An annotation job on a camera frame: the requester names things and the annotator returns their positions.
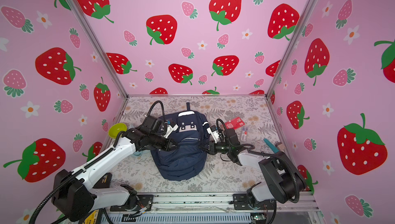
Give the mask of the navy blue student backpack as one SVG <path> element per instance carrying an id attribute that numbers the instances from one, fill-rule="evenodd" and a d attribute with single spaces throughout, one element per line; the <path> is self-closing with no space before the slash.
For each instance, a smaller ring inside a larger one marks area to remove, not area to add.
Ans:
<path id="1" fill-rule="evenodd" d="M 165 120 L 178 125 L 169 134 L 178 148 L 172 151 L 156 149 L 151 151 L 153 161 L 162 177 L 170 181 L 182 181 L 198 175 L 204 168 L 210 134 L 209 123 L 204 114 L 190 109 L 165 115 Z"/>

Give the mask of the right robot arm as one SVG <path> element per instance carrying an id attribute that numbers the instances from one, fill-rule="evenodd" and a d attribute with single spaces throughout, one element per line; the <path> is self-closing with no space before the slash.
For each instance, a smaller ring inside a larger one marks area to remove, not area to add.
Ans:
<path id="1" fill-rule="evenodd" d="M 266 201 L 298 203 L 300 193 L 307 187 L 306 180 L 282 151 L 273 154 L 254 151 L 254 145 L 241 144 L 234 129 L 228 129 L 221 119 L 207 127 L 210 135 L 207 153 L 227 155 L 228 161 L 239 166 L 260 170 L 264 183 L 246 191 L 241 200 L 251 209 L 261 208 Z"/>

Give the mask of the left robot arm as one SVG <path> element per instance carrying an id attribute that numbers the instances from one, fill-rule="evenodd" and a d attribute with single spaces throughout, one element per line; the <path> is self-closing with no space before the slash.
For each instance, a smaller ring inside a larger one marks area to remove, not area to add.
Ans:
<path id="1" fill-rule="evenodd" d="M 38 205 L 30 218 L 34 224 L 44 206 L 51 201 L 71 222 L 83 219 L 90 212 L 111 206 L 127 210 L 139 204 L 137 191 L 122 184 L 114 188 L 96 189 L 95 184 L 115 165 L 136 151 L 160 149 L 170 151 L 177 144 L 169 137 L 178 126 L 173 121 L 147 114 L 136 128 L 121 128 L 115 141 L 93 160 L 73 169 L 61 171 L 55 178 L 54 189 Z"/>

